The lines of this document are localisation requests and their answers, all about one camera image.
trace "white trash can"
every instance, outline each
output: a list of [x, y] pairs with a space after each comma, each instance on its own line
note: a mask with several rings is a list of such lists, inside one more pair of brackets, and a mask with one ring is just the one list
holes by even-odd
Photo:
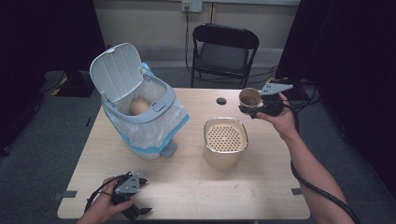
[[[172, 139], [190, 117], [175, 91], [140, 61], [137, 49], [121, 44], [106, 50], [93, 60], [90, 73], [107, 117], [132, 152], [148, 160], [172, 155], [177, 147]], [[130, 105], [137, 98], [149, 109], [133, 115]]]

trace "black chair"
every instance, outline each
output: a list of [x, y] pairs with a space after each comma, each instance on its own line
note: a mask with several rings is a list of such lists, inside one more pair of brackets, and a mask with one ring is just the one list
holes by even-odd
[[242, 89], [248, 84], [248, 75], [259, 38], [251, 31], [241, 28], [206, 23], [192, 32], [194, 51], [192, 58], [191, 87], [195, 74], [213, 74], [241, 79]]

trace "trash can lid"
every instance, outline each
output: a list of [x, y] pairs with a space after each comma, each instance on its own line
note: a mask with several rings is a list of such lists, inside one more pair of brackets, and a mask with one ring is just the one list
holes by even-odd
[[91, 63], [90, 74], [96, 89], [110, 102], [117, 102], [143, 81], [142, 62], [132, 44], [106, 50]]

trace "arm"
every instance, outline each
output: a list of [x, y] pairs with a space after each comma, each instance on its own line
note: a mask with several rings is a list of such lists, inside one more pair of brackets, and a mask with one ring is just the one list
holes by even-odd
[[[285, 104], [287, 104], [286, 97], [282, 94], [280, 95]], [[290, 109], [285, 107], [282, 114], [278, 117], [271, 117], [263, 113], [258, 113], [257, 117], [267, 120], [274, 125], [280, 137], [286, 142], [291, 161], [303, 179], [347, 203], [343, 192], [332, 175], [314, 157], [297, 133], [294, 127], [294, 117]], [[301, 185], [301, 189], [305, 201], [318, 223], [353, 223], [349, 215], [337, 204], [304, 185]]]
[[117, 213], [131, 207], [134, 202], [132, 200], [124, 203], [114, 205], [111, 202], [111, 194], [113, 188], [116, 185], [116, 181], [111, 182], [102, 189], [103, 193], [100, 193], [96, 200], [93, 202], [91, 207], [82, 215], [77, 224], [100, 224], [106, 223]]

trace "wooden table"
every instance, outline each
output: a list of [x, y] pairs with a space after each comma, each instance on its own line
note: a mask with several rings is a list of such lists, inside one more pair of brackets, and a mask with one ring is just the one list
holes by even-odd
[[[310, 213], [290, 171], [286, 144], [266, 121], [239, 109], [238, 90], [175, 89], [190, 120], [176, 134], [178, 148], [170, 158], [146, 161], [125, 145], [101, 108], [64, 198], [60, 218], [82, 216], [87, 199], [110, 176], [131, 171], [148, 183], [133, 197], [138, 207], [153, 210], [141, 220], [161, 219], [305, 219]], [[223, 97], [226, 105], [216, 100]], [[231, 169], [210, 167], [203, 157], [204, 125], [217, 117], [236, 118], [247, 130], [248, 147]], [[126, 219], [119, 214], [115, 219]]]

